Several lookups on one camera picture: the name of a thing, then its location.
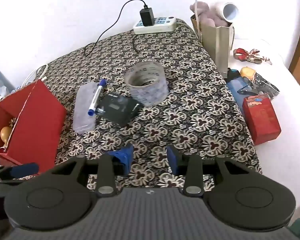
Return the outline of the beige paper gift bag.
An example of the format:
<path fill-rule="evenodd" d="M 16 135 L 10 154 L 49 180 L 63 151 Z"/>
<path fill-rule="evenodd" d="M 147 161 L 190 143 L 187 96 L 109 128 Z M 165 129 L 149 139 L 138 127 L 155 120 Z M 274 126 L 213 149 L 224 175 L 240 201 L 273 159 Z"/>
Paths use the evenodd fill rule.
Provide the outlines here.
<path fill-rule="evenodd" d="M 230 51 L 232 51 L 235 37 L 234 25 L 211 27 L 201 23 L 197 24 L 195 15 L 191 16 L 191 21 L 199 41 L 214 61 L 222 77 L 226 79 L 228 76 Z"/>

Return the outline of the translucent plastic case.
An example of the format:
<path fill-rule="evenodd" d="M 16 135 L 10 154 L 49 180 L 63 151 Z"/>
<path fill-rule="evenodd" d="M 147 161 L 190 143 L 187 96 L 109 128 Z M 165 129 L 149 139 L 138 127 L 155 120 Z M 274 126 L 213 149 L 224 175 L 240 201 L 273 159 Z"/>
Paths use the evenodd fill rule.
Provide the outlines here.
<path fill-rule="evenodd" d="M 91 132 L 95 129 L 96 116 L 88 114 L 90 104 L 97 90 L 97 83 L 89 82 L 79 87 L 76 94 L 72 127 L 78 134 Z"/>

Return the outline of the wooden gourd stamp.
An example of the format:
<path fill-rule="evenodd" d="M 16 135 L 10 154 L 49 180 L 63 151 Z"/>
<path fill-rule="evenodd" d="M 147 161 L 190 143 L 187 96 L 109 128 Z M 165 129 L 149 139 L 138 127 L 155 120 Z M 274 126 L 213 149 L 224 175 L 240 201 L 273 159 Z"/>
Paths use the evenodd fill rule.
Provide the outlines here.
<path fill-rule="evenodd" d="M 8 140 L 10 138 L 11 133 L 12 133 L 12 128 L 10 126 L 5 126 L 1 129 L 0 138 L 4 143 L 4 147 L 7 147 Z"/>

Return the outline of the blue flat package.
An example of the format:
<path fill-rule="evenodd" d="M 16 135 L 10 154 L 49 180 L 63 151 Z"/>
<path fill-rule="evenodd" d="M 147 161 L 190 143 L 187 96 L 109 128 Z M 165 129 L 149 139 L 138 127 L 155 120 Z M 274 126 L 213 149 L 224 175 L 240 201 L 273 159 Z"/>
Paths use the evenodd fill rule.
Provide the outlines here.
<path fill-rule="evenodd" d="M 235 102 L 238 104 L 239 110 L 244 115 L 243 99 L 255 95 L 250 85 L 248 85 L 238 70 L 228 68 L 226 85 L 229 88 Z"/>

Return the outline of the red cardboard box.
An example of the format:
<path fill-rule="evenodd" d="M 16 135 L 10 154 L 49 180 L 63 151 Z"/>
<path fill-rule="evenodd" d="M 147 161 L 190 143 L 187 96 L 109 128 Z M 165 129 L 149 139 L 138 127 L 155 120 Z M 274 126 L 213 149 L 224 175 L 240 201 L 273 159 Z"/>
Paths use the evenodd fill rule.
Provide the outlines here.
<path fill-rule="evenodd" d="M 43 173 L 55 165 L 66 109 L 40 80 L 0 101 L 0 131 L 12 128 L 0 157 L 14 163 L 37 163 Z"/>

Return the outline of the patterned floral table cloth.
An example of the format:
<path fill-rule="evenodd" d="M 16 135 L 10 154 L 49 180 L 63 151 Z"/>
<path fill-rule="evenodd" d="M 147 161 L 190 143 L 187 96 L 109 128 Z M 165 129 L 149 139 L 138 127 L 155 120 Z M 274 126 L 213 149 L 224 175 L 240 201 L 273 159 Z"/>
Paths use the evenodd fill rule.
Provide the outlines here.
<path fill-rule="evenodd" d="M 260 163 L 247 125 L 224 79 L 191 28 L 183 21 L 170 33 L 120 33 L 98 42 L 92 54 L 73 51 L 48 65 L 45 84 L 64 105 L 67 116 L 57 148 L 56 163 L 85 155 L 97 159 L 126 144 L 134 147 L 131 172 L 117 186 L 182 187 L 172 174 L 166 146 L 203 159 L 224 155 L 250 169 Z M 107 92 L 129 95 L 126 70 L 155 61 L 165 70 L 169 95 L 159 105 L 143 108 L 126 126 L 98 118 L 92 132 L 72 129 L 75 97 L 81 85 L 106 79 Z"/>

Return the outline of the pink plush toy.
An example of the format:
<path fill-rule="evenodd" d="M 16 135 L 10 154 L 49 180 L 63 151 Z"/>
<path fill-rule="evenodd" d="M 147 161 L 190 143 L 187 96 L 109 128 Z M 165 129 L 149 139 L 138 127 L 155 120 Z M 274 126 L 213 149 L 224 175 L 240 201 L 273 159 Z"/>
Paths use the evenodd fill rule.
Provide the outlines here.
<path fill-rule="evenodd" d="M 211 9 L 207 3 L 197 2 L 190 5 L 190 10 L 194 13 L 194 19 L 202 25 L 210 27 L 228 27 L 229 24 L 221 19 L 215 9 Z"/>

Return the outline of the orange round object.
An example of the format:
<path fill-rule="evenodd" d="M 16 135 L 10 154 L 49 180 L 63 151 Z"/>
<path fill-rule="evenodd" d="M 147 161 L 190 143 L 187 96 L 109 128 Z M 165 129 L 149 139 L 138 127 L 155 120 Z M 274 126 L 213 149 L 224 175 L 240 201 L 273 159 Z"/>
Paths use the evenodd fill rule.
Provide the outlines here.
<path fill-rule="evenodd" d="M 256 70 L 254 70 L 253 68 L 250 68 L 250 67 L 243 67 L 240 70 L 241 77 L 245 77 L 250 81 L 254 80 L 255 74 L 256 74 Z"/>

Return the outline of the small red printed box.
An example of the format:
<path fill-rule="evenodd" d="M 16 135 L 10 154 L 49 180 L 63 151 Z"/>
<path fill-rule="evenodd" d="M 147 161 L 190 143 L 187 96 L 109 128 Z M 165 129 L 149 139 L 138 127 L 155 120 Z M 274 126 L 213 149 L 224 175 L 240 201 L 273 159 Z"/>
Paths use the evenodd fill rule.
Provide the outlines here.
<path fill-rule="evenodd" d="M 267 95 L 244 98 L 242 108 L 254 145 L 275 140 L 280 135 L 281 127 Z"/>

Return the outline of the blue whiteboard marker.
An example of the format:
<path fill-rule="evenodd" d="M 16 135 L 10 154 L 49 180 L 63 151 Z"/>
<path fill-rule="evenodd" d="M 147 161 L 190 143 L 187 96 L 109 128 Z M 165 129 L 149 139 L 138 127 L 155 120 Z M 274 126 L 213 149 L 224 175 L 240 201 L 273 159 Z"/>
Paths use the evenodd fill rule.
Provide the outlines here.
<path fill-rule="evenodd" d="M 90 104 L 89 109 L 88 109 L 88 115 L 89 116 L 93 116 L 95 114 L 96 107 L 97 107 L 97 104 L 98 104 L 98 100 L 101 96 L 102 90 L 106 87 L 106 85 L 107 85 L 106 79 L 102 79 L 100 81 L 100 83 L 98 84 L 97 90 L 96 90 L 96 92 L 93 96 L 93 99 L 92 99 L 91 104 Z"/>

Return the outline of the red decorative ornament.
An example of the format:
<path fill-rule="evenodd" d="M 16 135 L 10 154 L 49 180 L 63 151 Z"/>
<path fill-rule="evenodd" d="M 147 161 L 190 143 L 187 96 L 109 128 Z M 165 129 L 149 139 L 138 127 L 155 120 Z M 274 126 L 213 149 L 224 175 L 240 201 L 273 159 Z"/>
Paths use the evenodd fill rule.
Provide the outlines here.
<path fill-rule="evenodd" d="M 261 56 L 259 52 L 260 51 L 257 49 L 252 49 L 251 51 L 247 51 L 243 48 L 237 48 L 233 50 L 233 56 L 236 60 L 242 62 L 247 61 L 255 64 L 261 64 L 262 62 L 266 62 L 272 65 L 271 60 L 268 57 Z"/>

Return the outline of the black power adapter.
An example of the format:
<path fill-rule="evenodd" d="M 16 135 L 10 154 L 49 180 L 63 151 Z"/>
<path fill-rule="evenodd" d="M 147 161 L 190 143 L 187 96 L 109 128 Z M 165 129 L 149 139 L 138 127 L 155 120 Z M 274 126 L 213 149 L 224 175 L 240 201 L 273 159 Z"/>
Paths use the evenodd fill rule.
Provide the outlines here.
<path fill-rule="evenodd" d="M 144 7 L 143 9 L 140 10 L 140 16 L 141 16 L 143 26 L 149 27 L 154 25 L 155 19 L 153 16 L 152 8 Z"/>

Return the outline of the clear packing tape roll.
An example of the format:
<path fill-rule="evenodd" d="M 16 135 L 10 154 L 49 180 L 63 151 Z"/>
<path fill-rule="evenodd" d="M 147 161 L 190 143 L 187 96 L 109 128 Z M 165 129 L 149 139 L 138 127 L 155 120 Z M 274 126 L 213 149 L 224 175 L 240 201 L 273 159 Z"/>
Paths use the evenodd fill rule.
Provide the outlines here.
<path fill-rule="evenodd" d="M 124 81 L 132 98 L 146 107 L 162 103 L 169 94 L 164 68 L 154 61 L 133 65 L 126 71 Z"/>

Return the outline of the white rolled paper tube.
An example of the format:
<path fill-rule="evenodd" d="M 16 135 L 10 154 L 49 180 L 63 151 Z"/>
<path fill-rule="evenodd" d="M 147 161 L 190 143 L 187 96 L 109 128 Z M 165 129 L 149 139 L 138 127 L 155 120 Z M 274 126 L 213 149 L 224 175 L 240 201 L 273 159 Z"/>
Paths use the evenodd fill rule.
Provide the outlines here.
<path fill-rule="evenodd" d="M 220 19 L 228 23 L 233 23 L 236 16 L 238 15 L 238 7 L 236 7 L 233 3 L 230 2 L 216 3 L 215 11 Z"/>

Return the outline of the white power strip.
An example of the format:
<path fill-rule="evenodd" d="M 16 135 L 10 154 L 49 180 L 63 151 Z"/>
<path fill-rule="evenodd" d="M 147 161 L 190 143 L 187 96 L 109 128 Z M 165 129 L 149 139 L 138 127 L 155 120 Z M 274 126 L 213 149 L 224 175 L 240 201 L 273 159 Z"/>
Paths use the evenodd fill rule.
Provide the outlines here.
<path fill-rule="evenodd" d="M 172 32 L 177 27 L 177 20 L 175 17 L 158 17 L 154 19 L 154 25 L 144 26 L 142 20 L 133 25 L 133 31 L 136 35 L 152 34 L 152 33 L 166 33 Z"/>

